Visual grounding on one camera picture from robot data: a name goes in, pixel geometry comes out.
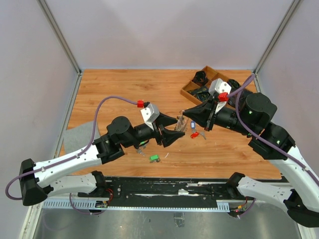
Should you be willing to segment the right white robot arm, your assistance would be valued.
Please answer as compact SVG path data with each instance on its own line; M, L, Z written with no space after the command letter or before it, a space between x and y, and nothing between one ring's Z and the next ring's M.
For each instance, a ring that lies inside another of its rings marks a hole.
M263 159L276 166L288 180L291 189L256 181L235 172L226 182L231 199L240 196L259 199L282 209L296 223L307 228L319 226L319 178L302 157L295 141L281 126L271 120L276 105L261 93L251 93L243 103L237 94L235 109L217 110L215 97L187 109L183 115L206 131L214 125L251 137L248 145Z

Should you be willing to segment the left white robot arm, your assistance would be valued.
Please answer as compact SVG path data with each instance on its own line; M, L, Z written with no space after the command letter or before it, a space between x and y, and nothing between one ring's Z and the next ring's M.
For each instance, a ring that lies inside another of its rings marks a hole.
M81 197L104 197L109 189L102 172L74 176L84 168L99 166L124 156L124 148L138 147L141 142L155 139L168 147L185 135L182 131L166 129L177 120L160 114L150 125L133 127L125 116L116 117L107 126L107 133L75 152L44 162L32 159L21 163L19 180L22 203L33 206L48 197L77 194Z

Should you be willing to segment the red tagged key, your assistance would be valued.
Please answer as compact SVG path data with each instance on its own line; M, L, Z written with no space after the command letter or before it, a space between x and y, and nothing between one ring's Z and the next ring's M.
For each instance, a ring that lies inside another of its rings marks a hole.
M190 135L191 138L196 138L198 136L199 136L199 132L197 132L197 131Z

